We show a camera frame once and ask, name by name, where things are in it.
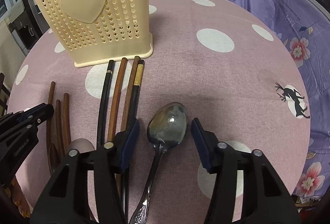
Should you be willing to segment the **pink polka dot tablecloth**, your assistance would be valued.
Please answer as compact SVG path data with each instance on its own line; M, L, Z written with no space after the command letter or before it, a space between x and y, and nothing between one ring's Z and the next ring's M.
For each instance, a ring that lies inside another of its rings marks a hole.
M290 53L257 17L227 0L149 0L153 54L145 59L137 117L140 135L131 158L129 218L151 168L154 151L146 128L153 115L170 102L182 103L205 130L239 150L260 149L289 193L305 164L310 120L294 116L294 105L281 101L276 90L295 89L308 97ZM26 56L14 82L9 112L47 103L51 82L54 101L69 94L71 138L95 146L100 97L107 63L76 68L48 30ZM39 143L16 177L34 207L50 173L46 125L39 126ZM200 164L188 126L182 144L160 161L147 223L203 223L216 175Z

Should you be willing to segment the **brown wooden chopstick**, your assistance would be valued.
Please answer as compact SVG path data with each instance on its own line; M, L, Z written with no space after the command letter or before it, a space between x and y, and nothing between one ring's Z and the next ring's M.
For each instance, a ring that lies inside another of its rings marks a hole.
M63 141L65 151L68 151L69 144L71 143L71 128L69 118L69 94L64 93L63 99Z
M123 86L126 66L127 66L127 58L122 58L120 67L119 67L119 71L118 71L118 76L116 78L114 94L112 96L110 120L109 120L108 135L107 135L108 141L112 141L115 137L118 110L119 110L119 104L120 104L120 95L121 95L121 89Z
M122 117L122 121L121 121L121 130L120 131L125 131L127 128L131 93L133 90L135 74L137 72L139 60L140 60L140 57L135 56L133 64L132 64L131 73L130 73L130 77L129 77L129 83L128 83L127 90L126 90L125 104L124 104L123 117Z
M55 82L52 81L49 90L49 97L48 97L48 104L53 104L54 98L54 91L55 91ZM46 153L49 156L49 149L51 145L51 118L46 121Z
M57 132L57 142L60 158L65 156L62 127L61 127L61 101L59 99L55 102L55 121L56 121L56 132Z

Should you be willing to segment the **cream plastic utensil holder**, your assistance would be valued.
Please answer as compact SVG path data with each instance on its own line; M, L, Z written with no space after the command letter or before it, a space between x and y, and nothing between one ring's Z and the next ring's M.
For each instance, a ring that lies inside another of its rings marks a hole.
M149 0L34 0L77 68L153 53Z

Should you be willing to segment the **grey egg shaped object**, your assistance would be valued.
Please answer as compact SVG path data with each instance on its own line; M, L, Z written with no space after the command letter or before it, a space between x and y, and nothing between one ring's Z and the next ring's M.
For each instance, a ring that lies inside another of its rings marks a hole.
M94 145L88 140L84 138L79 138L73 140L67 149L67 152L70 152L71 150L77 150L79 153L94 151Z

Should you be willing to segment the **purple floral cloth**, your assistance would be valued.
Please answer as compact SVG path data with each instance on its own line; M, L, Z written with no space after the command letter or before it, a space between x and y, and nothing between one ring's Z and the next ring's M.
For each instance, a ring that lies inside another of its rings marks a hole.
M255 15L282 41L304 81L310 141L294 194L320 199L329 188L329 19L308 0L229 0Z

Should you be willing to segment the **black chopstick gold band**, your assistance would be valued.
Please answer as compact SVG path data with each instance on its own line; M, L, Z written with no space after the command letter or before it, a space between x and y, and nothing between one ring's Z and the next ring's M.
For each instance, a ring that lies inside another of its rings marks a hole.
M141 78L143 76L144 70L144 60L139 60L137 72L135 74L135 80L133 85L133 90L131 93L128 121L127 121L127 130L131 128L134 123L134 119L137 115L137 106L139 100L139 90L141 85ZM125 213L126 220L128 221L128 205L129 205L129 167L124 171L121 177L121 202L123 205L123 210Z

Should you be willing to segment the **metal spoon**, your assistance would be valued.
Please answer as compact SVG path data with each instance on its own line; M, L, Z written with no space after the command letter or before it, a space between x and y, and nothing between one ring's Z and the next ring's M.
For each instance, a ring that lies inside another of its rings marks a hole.
M153 182L162 155L179 145L187 130L187 112L183 104L172 102L162 107L151 119L147 138L155 156L151 165L143 195L130 219L130 223L146 223L151 202Z

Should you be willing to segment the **dark wooden spoon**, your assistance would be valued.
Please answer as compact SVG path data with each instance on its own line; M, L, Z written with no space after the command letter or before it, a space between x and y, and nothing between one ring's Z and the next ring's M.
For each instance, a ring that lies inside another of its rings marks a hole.
M50 144L48 151L48 164L50 169L50 175L52 175L60 164L58 151L53 143Z

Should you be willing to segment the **water dispenser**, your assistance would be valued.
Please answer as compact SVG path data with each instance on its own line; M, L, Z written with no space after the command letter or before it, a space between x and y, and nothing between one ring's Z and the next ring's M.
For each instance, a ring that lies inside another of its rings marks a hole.
M50 28L34 0L17 0L8 19L9 30L25 56Z

